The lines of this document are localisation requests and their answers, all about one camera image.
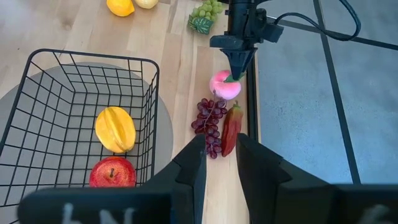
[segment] gray floor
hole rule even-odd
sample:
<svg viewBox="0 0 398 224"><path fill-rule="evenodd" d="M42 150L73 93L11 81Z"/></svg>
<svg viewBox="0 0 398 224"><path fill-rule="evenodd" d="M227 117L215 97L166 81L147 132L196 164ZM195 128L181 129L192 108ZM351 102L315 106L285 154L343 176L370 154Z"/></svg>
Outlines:
<svg viewBox="0 0 398 224"><path fill-rule="evenodd" d="M320 1L326 27L352 34L339 0ZM349 2L362 22L360 37L398 45L398 1ZM300 12L317 20L312 0L260 7L272 17ZM361 182L397 184L398 51L332 39L329 45ZM328 182L352 182L320 34L286 27L277 44L259 45L258 61L262 143Z"/></svg>

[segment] plastic fruit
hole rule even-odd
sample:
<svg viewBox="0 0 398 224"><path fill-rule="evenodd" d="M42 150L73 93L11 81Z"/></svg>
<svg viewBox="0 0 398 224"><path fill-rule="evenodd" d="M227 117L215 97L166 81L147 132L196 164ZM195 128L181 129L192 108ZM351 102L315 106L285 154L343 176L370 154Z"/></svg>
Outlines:
<svg viewBox="0 0 398 224"><path fill-rule="evenodd" d="M95 133L105 148L115 153L130 151L136 140L136 129L130 115L122 108L105 108L95 123Z"/></svg>
<svg viewBox="0 0 398 224"><path fill-rule="evenodd" d="M159 0L136 0L136 3L139 7L144 9L152 9Z"/></svg>
<svg viewBox="0 0 398 224"><path fill-rule="evenodd" d="M136 170L122 157L107 157L95 164L90 174L90 187L134 187Z"/></svg>
<svg viewBox="0 0 398 224"><path fill-rule="evenodd" d="M131 0L106 0L106 5L117 16L128 16L135 10Z"/></svg>
<svg viewBox="0 0 398 224"><path fill-rule="evenodd" d="M235 98L241 91L241 83L236 82L224 82L231 72L229 70L223 70L217 72L210 80L210 90L215 91L216 96L221 97L225 100L231 100Z"/></svg>

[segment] red grapes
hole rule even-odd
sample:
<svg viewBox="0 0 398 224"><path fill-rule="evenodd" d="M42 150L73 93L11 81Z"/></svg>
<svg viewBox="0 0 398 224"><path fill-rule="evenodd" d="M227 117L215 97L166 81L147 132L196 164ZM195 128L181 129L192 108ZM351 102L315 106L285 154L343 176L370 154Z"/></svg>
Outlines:
<svg viewBox="0 0 398 224"><path fill-rule="evenodd" d="M199 114L196 121L191 124L195 134L206 134L206 153L212 159L216 159L217 153L221 152L221 139L217 124L228 111L225 106L225 100L214 102L206 98L201 99L197 104Z"/></svg>

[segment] yellow lemon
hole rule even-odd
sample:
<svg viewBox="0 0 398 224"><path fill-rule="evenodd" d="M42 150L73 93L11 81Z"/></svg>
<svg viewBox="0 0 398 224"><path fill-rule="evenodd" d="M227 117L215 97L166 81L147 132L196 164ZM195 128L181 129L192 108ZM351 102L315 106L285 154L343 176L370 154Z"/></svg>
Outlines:
<svg viewBox="0 0 398 224"><path fill-rule="evenodd" d="M106 5L117 16L128 16L135 10L131 0L106 0Z"/></svg>
<svg viewBox="0 0 398 224"><path fill-rule="evenodd" d="M105 108L95 122L95 133L105 148L124 153L134 147L136 129L130 115L122 108Z"/></svg>
<svg viewBox="0 0 398 224"><path fill-rule="evenodd" d="M139 7L144 9L152 9L159 0L136 0L136 3Z"/></svg>

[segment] pink peach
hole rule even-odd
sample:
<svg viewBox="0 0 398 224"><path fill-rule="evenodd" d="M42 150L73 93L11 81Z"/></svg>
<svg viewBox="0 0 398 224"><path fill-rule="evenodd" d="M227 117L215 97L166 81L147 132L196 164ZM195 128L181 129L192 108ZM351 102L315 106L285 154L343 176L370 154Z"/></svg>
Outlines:
<svg viewBox="0 0 398 224"><path fill-rule="evenodd" d="M229 70L223 70L217 72L210 80L210 90L215 91L216 96L224 99L231 100L235 98L241 91L241 83L236 82L224 82L226 78L231 74Z"/></svg>

